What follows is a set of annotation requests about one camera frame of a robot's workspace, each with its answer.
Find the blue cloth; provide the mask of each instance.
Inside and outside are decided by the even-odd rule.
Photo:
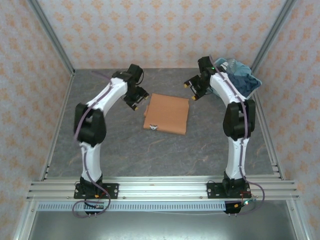
[[[223,64],[222,67],[228,74],[230,81],[244,97],[248,97],[254,89],[261,86],[261,81],[252,75],[251,69],[240,61],[233,58],[229,60],[218,58],[214,64],[217,66],[221,66]],[[217,91],[214,89],[210,88],[209,91],[219,96]]]

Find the mounting plate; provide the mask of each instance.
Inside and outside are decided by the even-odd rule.
[[[119,183],[103,183],[102,187],[109,193],[111,199],[117,199],[119,193]],[[74,199],[96,199],[94,195],[86,195],[80,183],[75,185]],[[108,199],[104,194],[100,199]]]
[[[242,195],[239,193],[239,195],[233,195],[228,196],[223,184],[221,182],[208,182],[206,184],[206,193],[208,196],[208,199],[241,199]],[[244,199],[250,199],[251,194],[244,193],[243,194]]]

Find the wall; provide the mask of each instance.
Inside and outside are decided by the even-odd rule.
[[[45,163],[69,74],[26,0],[0,1],[0,238]]]
[[[277,155],[320,236],[320,5],[298,0],[261,64],[259,96]]]
[[[74,68],[251,65],[285,0],[40,0]]]

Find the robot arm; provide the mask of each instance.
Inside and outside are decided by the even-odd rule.
[[[201,75],[192,77],[184,83],[184,86],[190,86],[194,93],[192,99],[195,101],[203,97],[207,89],[211,87],[217,91],[226,106],[223,130],[228,138],[229,150],[222,185],[226,197],[238,198],[240,192],[248,192],[247,189],[250,189],[243,176],[246,175],[245,156],[247,144],[251,132],[255,129],[255,102],[251,99],[246,99],[238,92],[221,66],[218,66],[221,74],[217,73],[209,57],[199,59],[198,65]],[[242,104],[245,105],[247,130],[245,130]]]
[[[134,64],[131,64],[127,71],[115,72],[110,83],[94,99],[86,104],[79,103],[75,108],[74,132],[76,133],[79,128],[77,141],[81,146],[83,166],[80,185],[88,199],[99,195],[99,189],[92,184],[87,172],[95,183],[102,185],[100,147],[107,133],[105,116],[123,95],[125,95],[123,100],[133,110],[136,110],[137,104],[149,96],[142,87],[138,86],[142,74],[143,70]],[[79,127],[81,118],[89,108],[91,109]]]

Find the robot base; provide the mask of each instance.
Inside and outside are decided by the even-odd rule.
[[[119,193],[118,183],[103,183],[102,175],[96,184],[104,188],[110,195],[111,199],[117,199]],[[83,177],[80,178],[80,182],[75,185],[74,199],[108,199],[104,192],[97,188],[92,182],[84,180]]]
[[[208,182],[206,184],[208,199],[244,199],[251,198],[249,183],[244,179],[230,179],[224,172],[221,183]]]

